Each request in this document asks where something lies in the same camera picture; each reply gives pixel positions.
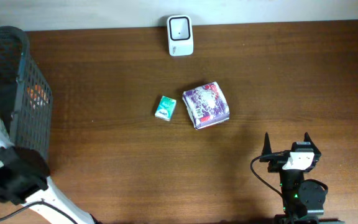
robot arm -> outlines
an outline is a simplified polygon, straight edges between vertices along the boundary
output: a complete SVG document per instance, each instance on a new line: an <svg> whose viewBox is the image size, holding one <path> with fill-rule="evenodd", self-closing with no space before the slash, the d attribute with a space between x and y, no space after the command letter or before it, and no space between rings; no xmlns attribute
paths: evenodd
<svg viewBox="0 0 358 224"><path fill-rule="evenodd" d="M34 202L51 205L40 203L29 208L52 224L97 223L57 188L50 178L48 166L37 151L14 147L0 132L0 202L8 201L23 206Z"/></svg>
<svg viewBox="0 0 358 224"><path fill-rule="evenodd" d="M276 224L344 224L342 221L324 221L318 218L324 214L323 204L328 193L327 185L318 180L305 180L304 174L311 171L319 161L321 152L315 146L308 133L302 142L294 142L291 150L272 153L269 136L265 134L262 155L252 160L251 171L268 187L276 191L283 199L285 215L276 215ZM257 159L268 162L269 173L280 174L281 193L262 180L253 170Z"/></svg>

white device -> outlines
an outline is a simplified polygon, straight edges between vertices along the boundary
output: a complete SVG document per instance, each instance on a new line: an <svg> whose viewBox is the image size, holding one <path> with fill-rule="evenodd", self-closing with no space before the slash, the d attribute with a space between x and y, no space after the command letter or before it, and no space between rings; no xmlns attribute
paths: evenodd
<svg viewBox="0 0 358 224"><path fill-rule="evenodd" d="M313 162L313 152L290 152L288 161L283 166L283 170L298 169L306 170Z"/></svg>
<svg viewBox="0 0 358 224"><path fill-rule="evenodd" d="M167 19L168 47L171 56L191 55L194 49L191 19L185 15Z"/></svg>

small green box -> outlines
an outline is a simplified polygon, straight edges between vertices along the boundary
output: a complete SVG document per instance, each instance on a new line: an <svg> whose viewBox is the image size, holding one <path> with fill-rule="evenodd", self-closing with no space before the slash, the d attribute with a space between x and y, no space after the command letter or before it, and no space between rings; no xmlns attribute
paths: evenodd
<svg viewBox="0 0 358 224"><path fill-rule="evenodd" d="M155 112L155 116L164 119L165 121L170 121L176 105L176 100L162 96L157 111Z"/></svg>

purple packet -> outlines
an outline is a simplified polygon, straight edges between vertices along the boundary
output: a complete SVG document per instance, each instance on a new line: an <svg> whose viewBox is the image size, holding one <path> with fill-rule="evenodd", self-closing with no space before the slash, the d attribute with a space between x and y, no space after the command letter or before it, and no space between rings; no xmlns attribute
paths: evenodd
<svg viewBox="0 0 358 224"><path fill-rule="evenodd" d="M229 119L229 106L216 82L184 92L183 101L196 129L222 123Z"/></svg>

white wall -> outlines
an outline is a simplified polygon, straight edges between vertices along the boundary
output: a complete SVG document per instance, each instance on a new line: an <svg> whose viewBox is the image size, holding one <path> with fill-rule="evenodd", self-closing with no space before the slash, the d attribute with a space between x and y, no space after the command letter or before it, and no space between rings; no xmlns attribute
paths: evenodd
<svg viewBox="0 0 358 224"><path fill-rule="evenodd" d="M0 26L24 30L162 26L172 14L194 25L358 19L358 0L0 0Z"/></svg>

